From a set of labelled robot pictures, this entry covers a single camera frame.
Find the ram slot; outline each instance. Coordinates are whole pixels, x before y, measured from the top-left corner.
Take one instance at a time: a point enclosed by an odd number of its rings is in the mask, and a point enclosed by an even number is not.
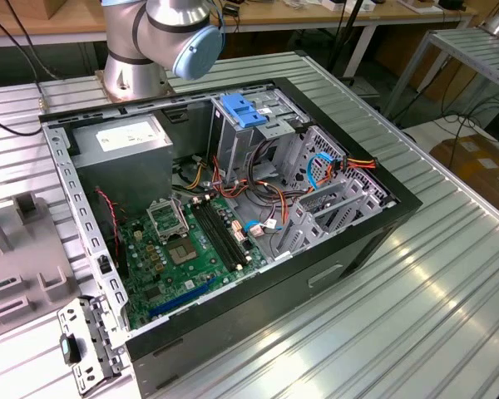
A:
[[[210,204],[199,204],[193,207],[192,213],[230,272],[234,272],[237,265],[248,263],[235,239],[231,237]]]
[[[222,235],[222,243],[225,244],[227,249],[230,251],[231,255],[235,258],[238,264],[247,264],[244,254],[240,250],[237,241],[233,238],[229,230],[225,227],[224,222],[220,216],[216,213],[215,209],[207,204],[205,207],[205,212],[208,214],[211,221],[216,225],[216,228]]]

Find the wooden workbench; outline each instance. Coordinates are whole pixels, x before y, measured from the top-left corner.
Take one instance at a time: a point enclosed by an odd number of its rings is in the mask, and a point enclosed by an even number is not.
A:
[[[471,9],[465,12],[445,11],[445,18],[447,21],[454,21],[455,18],[463,19],[474,13]],[[386,3],[377,5],[373,12],[359,13],[357,23],[358,25],[366,25],[362,22],[399,24],[400,21],[411,23],[411,20],[421,22],[431,21],[434,18],[442,20],[443,15],[417,14],[395,0],[387,0]],[[243,32],[248,31],[244,29],[244,26],[261,26],[262,30],[274,30],[266,29],[266,27],[278,24],[297,24],[298,28],[302,28],[303,25],[310,23],[336,24],[339,19],[339,12],[331,12],[325,7],[308,5],[306,8],[296,10],[285,5],[281,0],[275,0],[270,4],[246,2],[240,6],[240,30]],[[347,20],[348,14],[345,13],[344,22]],[[211,21],[217,24],[215,18],[212,17]],[[0,22],[13,36],[22,34],[11,15],[0,12]],[[68,0],[50,20],[23,17],[22,23],[32,35],[104,32],[106,30],[103,11],[98,0]],[[226,17],[225,23],[233,27],[235,20],[232,17]]]
[[[365,27],[345,76],[353,76],[368,44],[380,25],[403,25],[411,23],[460,22],[466,27],[475,11],[468,8],[465,12],[445,11],[439,14],[417,14],[399,4],[397,0],[387,0],[377,5],[373,12],[359,13],[354,26]],[[348,20],[344,15],[343,26]],[[238,32],[285,31],[337,27],[340,12],[331,12],[319,5],[308,5],[293,9],[275,0],[273,3],[246,2],[240,6],[240,26]],[[211,21],[218,24],[215,17]],[[20,43],[25,43],[21,30],[11,15],[0,12],[0,22]],[[68,0],[50,20],[22,18],[27,31],[35,44],[55,44],[69,42],[98,42],[106,39],[103,11],[98,0]],[[235,30],[236,22],[225,17],[227,32]],[[10,41],[0,31],[0,47],[11,46]]]

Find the blue plastic clip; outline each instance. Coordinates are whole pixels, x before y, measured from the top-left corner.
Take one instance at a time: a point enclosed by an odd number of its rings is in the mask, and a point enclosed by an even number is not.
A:
[[[268,122],[241,94],[222,96],[222,105],[239,122],[240,127],[263,125]]]

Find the aluminum table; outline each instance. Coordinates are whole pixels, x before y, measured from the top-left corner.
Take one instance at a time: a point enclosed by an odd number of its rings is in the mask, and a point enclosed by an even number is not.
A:
[[[368,265],[158,392],[155,398],[447,397],[499,393],[499,212],[309,57],[217,62],[179,93],[286,76],[423,202]],[[105,104],[94,77],[43,85],[52,111]],[[0,88],[0,121],[37,126],[37,90]],[[0,206],[50,205],[84,293],[94,287],[41,135],[0,130]],[[55,314],[0,337],[0,398],[76,399]],[[138,398],[129,369],[96,399]]]
[[[442,50],[442,54],[425,76],[425,79],[418,88],[419,91],[434,78],[447,57],[456,58],[485,78],[483,83],[477,88],[476,95],[472,96],[472,98],[476,98],[475,102],[481,99],[480,94],[485,89],[485,83],[487,84],[488,81],[492,81],[499,86],[499,39],[497,37],[490,35],[479,27],[431,31],[425,35],[417,47],[416,52],[403,71],[397,85],[394,87],[388,99],[388,104],[383,110],[383,114],[386,117],[393,111],[403,90],[410,82],[414,71],[416,71],[417,66],[431,45]]]

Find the black cable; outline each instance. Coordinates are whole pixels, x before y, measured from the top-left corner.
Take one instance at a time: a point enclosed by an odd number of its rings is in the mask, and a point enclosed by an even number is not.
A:
[[[442,71],[445,69],[447,64],[444,64],[442,65],[442,67],[440,69],[438,69],[438,72],[436,72],[436,75],[434,75],[434,77],[432,78],[432,80],[420,91],[418,92],[415,97],[402,109],[400,110],[400,112],[398,112],[395,116],[390,116],[388,119],[390,121],[393,121],[394,123],[397,123],[397,118],[403,114],[403,116],[401,117],[404,118],[408,112],[408,110],[410,109],[411,106],[413,106],[413,104],[417,101],[417,99],[437,80],[437,78],[440,76],[440,74],[442,73]]]
[[[471,111],[469,111],[467,114],[466,114],[466,117],[464,119],[462,119],[462,122],[460,123],[460,126],[458,127],[458,131],[457,131],[457,135],[455,136],[455,142],[453,143],[452,145],[452,150],[451,150],[451,158],[449,158],[449,163],[447,164],[447,168],[449,170],[451,170],[452,168],[452,162],[455,158],[455,151],[457,149],[457,142],[458,142],[458,139],[460,137],[460,132],[462,131],[462,128],[464,127],[464,123],[466,120],[468,120],[472,115],[473,115],[473,112],[481,105],[483,105],[483,103],[486,103],[488,101],[490,101],[491,99],[495,98],[499,96],[499,92],[497,92],[496,94],[494,94],[493,96],[489,96],[487,97],[486,99],[482,100],[482,101],[479,101],[473,108]]]
[[[464,66],[464,64],[460,63],[460,65],[458,66],[458,68],[452,74],[451,79],[449,79],[449,82],[447,83],[447,86],[446,86],[446,90],[443,91],[442,103],[440,105],[440,111],[441,111],[441,115],[442,116],[443,116],[443,114],[445,112],[445,110],[443,109],[443,103],[446,102],[446,96],[447,96],[447,92],[449,91],[449,87],[451,87],[452,82],[455,80],[455,77],[457,77],[458,72],[462,69],[463,66]],[[463,92],[463,90],[460,91],[460,93],[458,93],[458,96],[460,96],[462,94],[462,92]],[[449,106],[451,106],[452,103],[455,102],[455,100],[458,98],[458,96],[456,96],[453,99],[453,101],[451,102],[451,104],[449,104]]]
[[[39,127],[36,131],[31,131],[31,132],[28,132],[28,133],[22,133],[20,131],[14,131],[13,129],[10,129],[9,127],[3,125],[2,123],[0,123],[0,127],[2,129],[4,129],[5,131],[8,131],[9,133],[13,133],[14,135],[22,135],[22,136],[37,135],[37,134],[41,133],[41,131],[42,131],[42,126]]]
[[[450,130],[446,129],[445,127],[443,127],[442,125],[440,125],[437,121],[432,121],[432,123],[434,123],[436,126],[438,126],[440,129],[442,129],[443,131],[445,131],[449,135],[453,135],[455,137],[457,136],[452,131],[450,131]],[[475,129],[474,126],[473,127],[469,126],[469,127],[472,128],[478,135],[481,135],[482,137],[484,137],[486,140],[491,141],[492,143],[498,143],[499,142],[498,140],[494,140],[494,139],[491,139],[490,137],[486,137],[480,131],[478,131],[477,129]]]
[[[233,19],[235,20],[235,24],[236,24],[236,28],[235,28],[235,31],[233,33],[238,33],[238,32],[240,32],[240,15],[237,17],[233,16]]]
[[[30,48],[30,51],[32,52],[33,58],[35,58],[35,61],[41,66],[41,68],[48,74],[50,77],[52,77],[55,80],[60,80],[61,78],[54,74],[52,71],[50,71],[50,68],[44,64],[44,62],[41,60],[39,55],[37,54],[37,51],[35,50],[35,47],[33,46],[32,39],[30,38],[30,35],[27,33],[26,28],[24,25],[22,25],[22,22],[18,18],[17,13],[15,12],[15,9],[13,8],[13,5],[9,0],[4,0],[7,4],[7,8],[9,8],[9,11],[11,11],[11,14],[13,15],[13,18],[15,18],[15,22],[17,23],[18,27],[20,27],[22,33],[24,34],[24,37],[26,38],[27,44]]]
[[[346,3],[344,2],[342,6],[342,14],[340,14],[340,21],[338,22],[338,29],[336,31],[336,34],[334,35],[333,46],[334,43],[338,40],[338,35],[340,34],[340,29],[342,28],[343,14],[345,11],[346,11]],[[329,65],[329,63],[331,62],[332,54],[333,54],[332,52],[329,52],[329,57],[327,57],[327,65]]]
[[[346,24],[346,28],[344,28],[344,33],[340,34],[340,39],[338,40],[337,43],[333,46],[333,50],[331,52],[331,60],[329,64],[327,65],[327,70],[329,72],[333,72],[334,65],[336,64],[336,61],[340,57],[340,52],[342,52],[343,45],[344,43],[348,40],[349,35],[353,31],[353,24],[355,23],[355,20],[357,19],[358,12],[360,11],[360,8],[363,5],[363,0],[357,0],[355,5],[353,6],[353,10],[351,14],[349,15],[349,20],[348,23]]]
[[[37,74],[37,69],[33,65],[32,59],[28,56],[28,54],[26,54],[26,52],[21,47],[21,45],[17,42],[17,40],[15,40],[15,38],[13,36],[11,36],[11,34],[7,31],[7,29],[1,23],[0,23],[0,30],[9,38],[9,40],[11,40],[11,42],[15,45],[15,47],[26,58],[27,63],[32,68],[33,78],[35,79],[35,86],[36,86],[37,90],[39,91],[39,93],[41,94],[41,96],[43,96],[42,89],[41,89],[41,86],[39,84],[39,75]],[[42,131],[42,126],[39,127],[36,131],[32,131],[32,132],[28,132],[28,133],[22,133],[20,131],[15,131],[15,130],[13,130],[13,129],[7,127],[7,126],[5,126],[2,123],[0,123],[0,127],[2,129],[4,129],[5,131],[8,131],[9,133],[12,133],[14,135],[20,135],[20,136],[36,135],[36,134],[38,134],[38,133],[40,133]]]

